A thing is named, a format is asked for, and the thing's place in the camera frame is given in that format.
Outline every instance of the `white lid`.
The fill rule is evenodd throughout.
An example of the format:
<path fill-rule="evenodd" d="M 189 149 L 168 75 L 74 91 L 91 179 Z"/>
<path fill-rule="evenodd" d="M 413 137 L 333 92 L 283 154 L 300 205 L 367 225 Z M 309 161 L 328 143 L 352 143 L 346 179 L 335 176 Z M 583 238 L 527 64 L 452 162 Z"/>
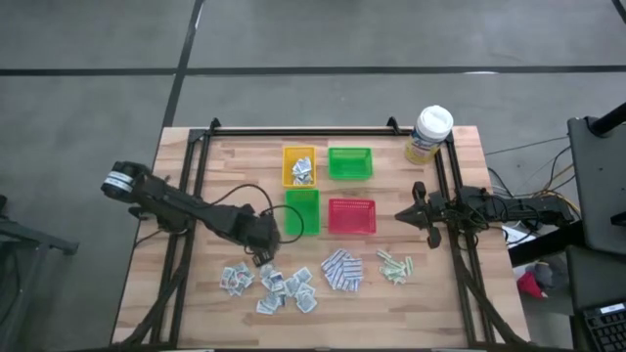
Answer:
<path fill-rule="evenodd" d="M 454 118 L 450 111 L 440 106 L 432 106 L 422 110 L 417 127 L 425 137 L 443 141 L 452 130 L 453 125 Z"/>

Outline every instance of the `yellow basket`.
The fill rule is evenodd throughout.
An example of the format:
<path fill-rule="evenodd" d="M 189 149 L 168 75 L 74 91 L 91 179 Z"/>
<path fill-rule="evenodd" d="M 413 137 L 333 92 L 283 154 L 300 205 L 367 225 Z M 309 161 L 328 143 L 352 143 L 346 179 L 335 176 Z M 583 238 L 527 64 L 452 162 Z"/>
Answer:
<path fill-rule="evenodd" d="M 310 185 L 294 185 L 291 170 L 298 159 L 308 156 L 311 159 L 311 178 L 313 183 Z M 302 189 L 315 187 L 317 183 L 317 172 L 315 171 L 315 147 L 283 147 L 283 187 L 290 189 Z"/>

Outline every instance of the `gray floor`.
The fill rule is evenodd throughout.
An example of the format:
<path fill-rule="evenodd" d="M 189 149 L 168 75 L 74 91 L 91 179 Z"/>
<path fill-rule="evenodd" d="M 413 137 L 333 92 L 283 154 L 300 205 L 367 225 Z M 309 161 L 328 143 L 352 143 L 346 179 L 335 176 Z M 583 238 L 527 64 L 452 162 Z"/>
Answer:
<path fill-rule="evenodd" d="M 0 68 L 176 67 L 193 0 L 0 0 Z M 626 24 L 604 0 L 217 0 L 190 66 L 626 65 Z M 119 159 L 151 164 L 173 77 L 0 77 L 0 194 L 10 215 L 78 240 L 54 255 L 24 350 L 109 342 L 137 222 L 104 198 Z M 495 151 L 564 136 L 623 103 L 626 73 L 187 77 L 175 126 L 411 124 L 440 104 Z M 559 141 L 488 157 L 509 186 L 543 186 Z M 559 162 L 569 163 L 568 155 Z M 563 192 L 577 199 L 572 184 Z M 524 299 L 531 334 L 566 346 L 566 297 Z"/>

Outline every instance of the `container with white lid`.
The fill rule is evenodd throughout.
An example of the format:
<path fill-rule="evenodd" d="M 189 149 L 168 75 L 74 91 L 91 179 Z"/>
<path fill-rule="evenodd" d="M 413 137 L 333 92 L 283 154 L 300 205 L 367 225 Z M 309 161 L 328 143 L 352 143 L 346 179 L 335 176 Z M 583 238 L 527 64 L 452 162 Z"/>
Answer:
<path fill-rule="evenodd" d="M 450 111 L 440 106 L 422 110 L 411 138 L 407 141 L 404 155 L 415 164 L 431 162 L 453 125 L 454 118 Z"/>

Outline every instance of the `red basket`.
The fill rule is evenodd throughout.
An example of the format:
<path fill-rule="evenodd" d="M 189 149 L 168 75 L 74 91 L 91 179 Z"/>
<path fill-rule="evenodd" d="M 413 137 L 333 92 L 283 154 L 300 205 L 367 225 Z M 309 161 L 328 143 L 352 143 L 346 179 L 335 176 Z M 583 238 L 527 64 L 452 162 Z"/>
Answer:
<path fill-rule="evenodd" d="M 376 203 L 369 199 L 329 199 L 329 232 L 332 234 L 374 234 Z"/>

